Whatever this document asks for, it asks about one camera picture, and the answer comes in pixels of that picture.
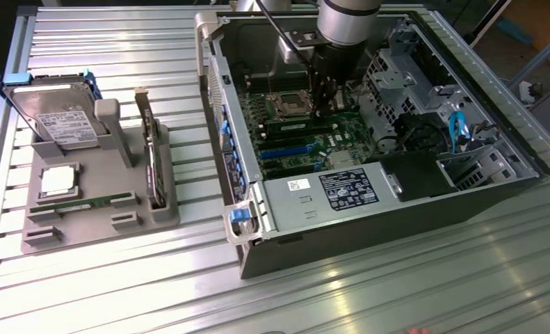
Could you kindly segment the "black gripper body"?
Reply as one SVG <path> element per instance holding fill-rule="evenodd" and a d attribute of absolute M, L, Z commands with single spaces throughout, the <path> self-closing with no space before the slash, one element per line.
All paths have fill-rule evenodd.
<path fill-rule="evenodd" d="M 313 83 L 319 84 L 330 78 L 337 85 L 343 85 L 355 71 L 358 61 L 365 53 L 365 47 L 366 41 L 354 45 L 333 43 L 317 45 L 310 60 Z"/>

